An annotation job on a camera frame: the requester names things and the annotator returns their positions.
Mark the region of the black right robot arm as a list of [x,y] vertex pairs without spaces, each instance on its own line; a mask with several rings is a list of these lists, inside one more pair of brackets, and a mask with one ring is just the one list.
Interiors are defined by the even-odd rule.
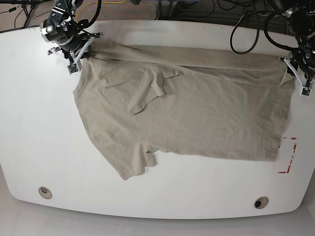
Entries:
[[77,22],[74,13],[81,4],[81,0],[55,1],[49,17],[40,26],[42,38],[56,44],[47,54],[62,59],[70,74],[82,70],[81,59],[87,56],[91,43],[102,36],[101,32],[86,31],[98,18],[102,1],[97,1],[96,13],[90,21],[84,19]]

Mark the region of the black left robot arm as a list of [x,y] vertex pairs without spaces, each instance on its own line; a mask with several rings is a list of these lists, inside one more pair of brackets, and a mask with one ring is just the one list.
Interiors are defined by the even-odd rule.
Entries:
[[[267,0],[270,13],[266,16],[263,31],[275,47],[290,52],[290,57],[280,58],[287,64],[287,72],[300,83],[300,94],[311,96],[315,81],[315,2],[313,0]],[[274,41],[269,35],[269,22],[275,17],[286,20],[297,41],[290,47]]]

